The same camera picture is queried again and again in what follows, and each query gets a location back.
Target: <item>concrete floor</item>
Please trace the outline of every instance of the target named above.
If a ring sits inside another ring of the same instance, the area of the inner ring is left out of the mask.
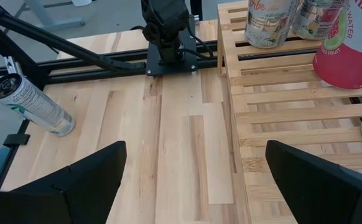
[[[208,20],[217,18],[217,4],[235,0],[202,1],[203,19]],[[140,0],[97,0],[84,7],[75,7],[69,0],[41,0],[41,2],[55,20],[82,17],[86,21],[86,25],[83,27],[52,32],[64,39],[119,32],[145,24],[141,15]],[[13,16],[19,16],[20,19],[35,26],[41,26],[33,12],[27,10],[28,7],[23,0],[0,0],[0,4]],[[57,57],[57,54],[44,44],[30,40],[13,31],[9,31],[7,34],[37,62],[53,60]],[[0,66],[3,65],[4,62],[0,56]],[[21,117],[0,105],[0,147],[8,134],[17,132],[21,122]]]

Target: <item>wooden slatted shelf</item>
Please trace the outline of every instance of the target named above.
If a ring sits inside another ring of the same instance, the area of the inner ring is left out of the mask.
[[[240,60],[321,44],[290,32],[274,49],[248,45],[243,34],[247,6],[247,1],[218,6],[218,68],[228,80],[233,147],[240,153],[234,158],[243,166],[250,223],[296,223],[269,171],[265,145],[276,139],[362,172],[362,104],[350,101],[362,96],[362,89],[321,81],[312,67],[313,53]]]

